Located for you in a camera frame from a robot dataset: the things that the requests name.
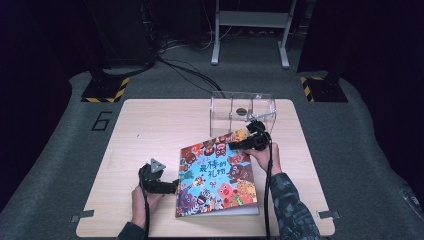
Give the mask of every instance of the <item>hazard tape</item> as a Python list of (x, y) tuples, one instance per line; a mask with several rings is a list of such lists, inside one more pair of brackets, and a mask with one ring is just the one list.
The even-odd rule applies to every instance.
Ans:
[[(314, 80), (324, 80), (320, 77), (308, 77), (308, 78), (314, 79)], [(308, 86), (308, 78), (301, 77), (300, 82), (302, 83), (303, 91), (305, 92), (305, 95), (306, 95), (306, 98), (308, 99), (308, 102), (315, 102), (314, 97), (312, 96), (311, 90), (309, 89), (309, 86)]]
[(122, 95), (124, 95), (125, 88), (127, 87), (129, 81), (129, 78), (126, 78), (124, 79), (124, 81), (122, 81), (121, 86), (119, 87), (119, 91), (116, 93), (116, 96), (114, 98), (81, 98), (81, 102), (119, 102)]

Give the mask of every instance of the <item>colorful book cover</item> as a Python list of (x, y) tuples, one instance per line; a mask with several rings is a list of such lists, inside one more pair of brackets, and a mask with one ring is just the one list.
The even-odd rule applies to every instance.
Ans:
[(250, 157), (228, 146), (246, 138), (242, 129), (181, 149), (176, 217), (259, 213)]

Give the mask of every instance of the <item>sleeve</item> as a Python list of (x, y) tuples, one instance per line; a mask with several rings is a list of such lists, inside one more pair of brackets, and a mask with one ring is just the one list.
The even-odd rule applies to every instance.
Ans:
[(144, 229), (132, 222), (127, 222), (115, 240), (143, 240)]
[(311, 212), (286, 173), (271, 177), (270, 190), (277, 216), (280, 239), (321, 239)]

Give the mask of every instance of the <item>hand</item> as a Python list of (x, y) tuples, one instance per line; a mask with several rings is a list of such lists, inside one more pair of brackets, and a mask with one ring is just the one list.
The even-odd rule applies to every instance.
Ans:
[[(132, 212), (133, 212), (133, 217), (131, 219), (131, 222), (144, 229), (146, 225), (146, 208), (144, 204), (145, 202), (144, 202), (143, 190), (141, 189), (140, 186), (137, 186), (132, 191), (131, 194), (132, 194)], [(163, 196), (164, 196), (163, 194), (147, 193), (147, 202), (149, 203), (150, 213), (155, 211), (156, 206), (159, 203), (159, 200)]]
[[(247, 149), (244, 150), (245, 153), (252, 155), (258, 161), (259, 166), (266, 172), (268, 169), (269, 162), (269, 146), (262, 151), (257, 151), (255, 149)], [(280, 165), (280, 150), (278, 148), (277, 143), (272, 143), (272, 168), (271, 168), (271, 176), (281, 173), (281, 165)]]

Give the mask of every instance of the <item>clear plastic box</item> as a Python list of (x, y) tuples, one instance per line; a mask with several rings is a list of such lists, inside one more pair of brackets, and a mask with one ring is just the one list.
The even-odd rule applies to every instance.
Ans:
[(245, 128), (252, 119), (271, 133), (277, 117), (272, 94), (214, 91), (210, 105), (210, 136), (219, 137)]

